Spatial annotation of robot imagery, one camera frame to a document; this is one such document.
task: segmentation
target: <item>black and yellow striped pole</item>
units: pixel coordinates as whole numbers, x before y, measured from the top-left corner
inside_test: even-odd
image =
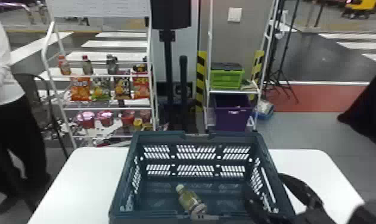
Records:
[[[251,78],[258,87],[260,87],[260,81],[262,79],[262,66],[263,66],[264,51],[256,51],[254,53],[253,66],[251,68]],[[249,100],[254,100],[254,94],[249,95]]]
[[[206,51],[198,51],[196,69],[196,112],[203,111],[206,89]]]

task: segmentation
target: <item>black speaker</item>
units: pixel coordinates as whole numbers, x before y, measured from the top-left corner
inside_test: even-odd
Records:
[[[177,30],[191,26],[191,0],[151,0],[153,29]]]

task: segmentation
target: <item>white table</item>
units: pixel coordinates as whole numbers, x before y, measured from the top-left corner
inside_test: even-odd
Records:
[[[108,210],[128,148],[79,148],[65,164],[28,224],[108,224]],[[270,150],[279,172],[311,186],[338,224],[363,200],[320,150]],[[305,207],[290,193],[295,211]]]

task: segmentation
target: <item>plastic bottle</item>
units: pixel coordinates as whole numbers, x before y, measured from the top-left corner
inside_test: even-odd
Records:
[[[105,62],[105,64],[107,65],[107,73],[111,74],[111,68],[113,67],[113,64],[114,64],[112,54],[107,54],[107,61]]]
[[[60,68],[61,74],[65,76],[71,75],[70,63],[66,60],[65,56],[62,54],[58,56],[58,67]]]
[[[179,194],[179,203],[189,214],[206,213],[207,206],[195,192],[185,189],[182,184],[177,185],[175,190]]]
[[[82,56],[82,70],[83,74],[93,74],[93,65],[92,62],[88,59],[87,55]]]
[[[118,59],[113,57],[111,54],[107,54],[107,71],[108,74],[117,74],[118,73]]]

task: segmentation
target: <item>person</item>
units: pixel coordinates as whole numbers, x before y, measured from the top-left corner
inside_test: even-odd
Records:
[[[17,203],[19,189],[34,191],[50,180],[43,137],[24,90],[11,74],[10,62],[10,45],[0,23],[0,193],[6,196],[0,203],[0,214]],[[8,150],[23,162],[27,179],[21,178]]]

